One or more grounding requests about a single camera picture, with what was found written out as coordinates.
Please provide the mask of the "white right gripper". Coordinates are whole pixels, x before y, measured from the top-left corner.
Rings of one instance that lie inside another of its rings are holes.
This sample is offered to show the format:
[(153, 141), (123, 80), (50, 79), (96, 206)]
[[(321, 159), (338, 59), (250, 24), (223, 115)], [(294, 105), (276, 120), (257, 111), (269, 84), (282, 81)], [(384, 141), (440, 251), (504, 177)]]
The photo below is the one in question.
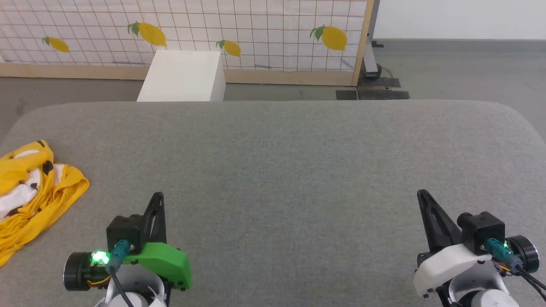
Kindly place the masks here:
[(446, 283), (449, 298), (460, 298), (463, 292), (480, 288), (496, 290), (497, 269), (491, 255), (478, 256), (462, 245), (461, 229), (429, 191), (418, 190), (417, 199), (429, 251), (436, 253), (415, 272), (413, 285), (417, 295), (425, 295), (430, 289), (436, 292)]

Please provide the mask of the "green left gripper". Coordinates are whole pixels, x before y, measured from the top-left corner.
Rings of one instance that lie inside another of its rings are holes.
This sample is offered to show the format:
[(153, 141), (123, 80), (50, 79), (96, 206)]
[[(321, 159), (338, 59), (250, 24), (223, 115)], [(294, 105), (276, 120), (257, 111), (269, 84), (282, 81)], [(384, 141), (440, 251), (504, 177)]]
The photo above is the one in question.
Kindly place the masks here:
[(162, 192), (152, 194), (144, 212), (143, 249), (128, 255), (123, 264), (140, 264), (166, 279), (174, 288), (187, 290), (192, 286), (192, 270), (188, 256), (167, 244), (165, 202)]

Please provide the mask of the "yellow cartoon face garment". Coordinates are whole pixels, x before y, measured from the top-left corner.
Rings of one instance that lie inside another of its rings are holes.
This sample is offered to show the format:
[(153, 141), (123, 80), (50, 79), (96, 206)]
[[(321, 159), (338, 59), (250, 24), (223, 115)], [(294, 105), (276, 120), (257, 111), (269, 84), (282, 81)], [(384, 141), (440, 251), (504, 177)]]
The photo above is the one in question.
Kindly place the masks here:
[(90, 188), (83, 173), (56, 163), (45, 140), (0, 158), (0, 267), (51, 227)]

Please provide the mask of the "black right gripper motor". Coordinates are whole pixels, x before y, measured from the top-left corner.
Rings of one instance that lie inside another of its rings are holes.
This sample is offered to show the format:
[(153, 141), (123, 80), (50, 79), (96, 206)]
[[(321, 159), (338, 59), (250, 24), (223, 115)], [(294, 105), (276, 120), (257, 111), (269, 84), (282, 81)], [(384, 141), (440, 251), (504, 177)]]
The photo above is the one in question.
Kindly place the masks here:
[(523, 268), (529, 273), (535, 273), (540, 267), (540, 255), (534, 244), (522, 235), (507, 237), (505, 242), (515, 256), (523, 262)]

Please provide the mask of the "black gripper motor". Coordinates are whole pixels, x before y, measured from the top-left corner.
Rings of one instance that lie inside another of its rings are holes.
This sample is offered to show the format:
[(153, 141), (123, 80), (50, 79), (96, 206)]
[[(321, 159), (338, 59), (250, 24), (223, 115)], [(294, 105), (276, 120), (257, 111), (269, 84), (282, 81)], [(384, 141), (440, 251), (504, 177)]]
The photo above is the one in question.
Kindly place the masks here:
[(63, 286), (67, 291), (88, 291), (87, 283), (90, 274), (92, 252), (71, 253), (63, 269)]
[(540, 267), (540, 255), (534, 244), (522, 235), (507, 237), (505, 242), (515, 256), (523, 262), (523, 268), (529, 273), (535, 273)]

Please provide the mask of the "black left gripper motor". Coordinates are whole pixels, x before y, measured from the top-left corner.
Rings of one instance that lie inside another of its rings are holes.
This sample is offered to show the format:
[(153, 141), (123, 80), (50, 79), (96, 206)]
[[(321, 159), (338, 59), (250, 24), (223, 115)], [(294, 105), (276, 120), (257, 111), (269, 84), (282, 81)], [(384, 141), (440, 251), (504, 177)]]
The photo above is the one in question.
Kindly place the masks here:
[(63, 269), (63, 286), (67, 291), (88, 291), (87, 283), (90, 274), (92, 252), (71, 253)]

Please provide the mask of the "grey fabric sofa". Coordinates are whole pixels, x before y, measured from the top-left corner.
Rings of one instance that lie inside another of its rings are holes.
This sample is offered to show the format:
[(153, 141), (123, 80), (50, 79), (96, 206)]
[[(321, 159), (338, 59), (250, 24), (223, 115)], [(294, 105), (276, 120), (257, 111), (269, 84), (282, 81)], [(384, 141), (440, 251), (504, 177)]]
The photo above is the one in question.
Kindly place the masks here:
[(90, 188), (0, 267), (0, 307), (95, 305), (102, 291), (65, 290), (67, 257), (105, 249), (157, 191), (193, 273), (172, 307), (439, 306), (412, 282), (420, 189), (528, 237), (546, 283), (546, 143), (498, 103), (61, 104), (22, 116), (0, 154), (42, 139)]

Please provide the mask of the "black floor plates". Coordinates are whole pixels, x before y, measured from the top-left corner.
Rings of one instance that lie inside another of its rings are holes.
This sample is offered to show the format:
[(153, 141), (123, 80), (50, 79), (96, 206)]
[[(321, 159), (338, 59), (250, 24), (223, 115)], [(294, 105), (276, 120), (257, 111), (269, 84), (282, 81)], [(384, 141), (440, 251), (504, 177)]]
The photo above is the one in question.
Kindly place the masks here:
[(336, 100), (408, 100), (398, 78), (361, 78), (352, 90), (337, 90)]

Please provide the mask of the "white rectangular box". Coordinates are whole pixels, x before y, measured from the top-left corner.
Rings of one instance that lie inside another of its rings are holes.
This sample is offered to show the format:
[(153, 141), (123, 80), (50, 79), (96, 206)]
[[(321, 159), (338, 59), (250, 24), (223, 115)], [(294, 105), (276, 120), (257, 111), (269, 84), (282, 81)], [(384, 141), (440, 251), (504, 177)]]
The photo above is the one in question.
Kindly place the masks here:
[(158, 50), (137, 101), (223, 101), (225, 91), (220, 51)]

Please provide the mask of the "lemon print grid partition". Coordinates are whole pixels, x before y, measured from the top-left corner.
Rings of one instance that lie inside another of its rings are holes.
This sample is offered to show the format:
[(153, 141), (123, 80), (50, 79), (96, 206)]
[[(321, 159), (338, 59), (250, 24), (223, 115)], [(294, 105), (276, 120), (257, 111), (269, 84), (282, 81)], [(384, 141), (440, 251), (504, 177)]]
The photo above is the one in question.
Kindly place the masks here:
[(227, 82), (357, 84), (378, 0), (0, 0), (0, 77), (144, 80), (218, 51)]

